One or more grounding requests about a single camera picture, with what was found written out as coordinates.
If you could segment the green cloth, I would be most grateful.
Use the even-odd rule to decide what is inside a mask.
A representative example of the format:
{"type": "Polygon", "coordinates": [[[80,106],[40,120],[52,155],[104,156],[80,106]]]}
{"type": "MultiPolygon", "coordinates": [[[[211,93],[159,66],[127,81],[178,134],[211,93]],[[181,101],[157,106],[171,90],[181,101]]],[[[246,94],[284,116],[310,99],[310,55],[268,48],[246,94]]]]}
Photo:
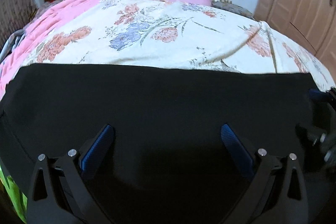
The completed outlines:
{"type": "Polygon", "coordinates": [[[14,211],[23,223],[27,223],[27,197],[19,189],[13,178],[10,175],[5,175],[3,168],[1,168],[1,183],[5,187],[14,211]]]}

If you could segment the grey striped clothing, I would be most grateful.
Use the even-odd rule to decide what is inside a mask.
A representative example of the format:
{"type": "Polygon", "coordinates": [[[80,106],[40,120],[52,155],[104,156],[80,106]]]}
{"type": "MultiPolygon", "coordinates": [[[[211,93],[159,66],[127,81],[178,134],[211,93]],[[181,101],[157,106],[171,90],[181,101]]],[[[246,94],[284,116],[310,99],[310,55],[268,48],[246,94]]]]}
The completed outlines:
{"type": "Polygon", "coordinates": [[[15,48],[20,45],[25,36],[26,31],[23,29],[17,30],[9,36],[1,50],[0,62],[2,62],[13,50],[15,50],[15,48]]]}

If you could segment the floral white bed sheet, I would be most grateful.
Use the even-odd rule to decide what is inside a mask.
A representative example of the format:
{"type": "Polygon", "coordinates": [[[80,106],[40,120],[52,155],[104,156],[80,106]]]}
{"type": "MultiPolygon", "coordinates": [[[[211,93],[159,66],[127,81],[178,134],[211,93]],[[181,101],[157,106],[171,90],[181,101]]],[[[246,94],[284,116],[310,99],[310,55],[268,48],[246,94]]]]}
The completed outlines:
{"type": "Polygon", "coordinates": [[[319,90],[335,87],[316,57],[266,22],[182,2],[102,0],[34,46],[23,65],[34,63],[309,73],[319,90]]]}

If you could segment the light wooden wardrobe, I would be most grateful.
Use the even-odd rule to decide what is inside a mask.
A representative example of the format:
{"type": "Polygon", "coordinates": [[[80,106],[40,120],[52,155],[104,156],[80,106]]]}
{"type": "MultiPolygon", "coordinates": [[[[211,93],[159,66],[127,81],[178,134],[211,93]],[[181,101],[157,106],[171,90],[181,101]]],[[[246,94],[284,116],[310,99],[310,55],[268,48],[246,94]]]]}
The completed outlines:
{"type": "Polygon", "coordinates": [[[335,75],[335,0],[259,0],[254,17],[303,46],[335,75]]]}

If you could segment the brown patterned curtain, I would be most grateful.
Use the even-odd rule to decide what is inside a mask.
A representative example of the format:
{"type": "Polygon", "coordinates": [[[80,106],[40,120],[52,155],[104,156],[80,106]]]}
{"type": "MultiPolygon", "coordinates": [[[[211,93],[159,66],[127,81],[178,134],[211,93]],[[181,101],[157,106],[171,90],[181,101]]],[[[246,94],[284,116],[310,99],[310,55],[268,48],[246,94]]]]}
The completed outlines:
{"type": "Polygon", "coordinates": [[[14,31],[30,22],[36,10],[35,0],[1,0],[1,46],[14,31]]]}

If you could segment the black pants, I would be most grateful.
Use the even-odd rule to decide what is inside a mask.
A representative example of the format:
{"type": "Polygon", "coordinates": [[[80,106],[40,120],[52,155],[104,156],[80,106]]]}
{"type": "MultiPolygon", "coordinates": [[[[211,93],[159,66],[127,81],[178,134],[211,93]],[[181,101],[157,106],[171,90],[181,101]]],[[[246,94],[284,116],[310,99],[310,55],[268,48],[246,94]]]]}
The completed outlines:
{"type": "Polygon", "coordinates": [[[126,65],[22,67],[1,99],[1,161],[27,193],[40,154],[79,149],[107,124],[115,143],[91,194],[114,223],[223,223],[248,188],[221,140],[229,125],[273,155],[303,152],[309,74],[244,75],[126,65]]]}

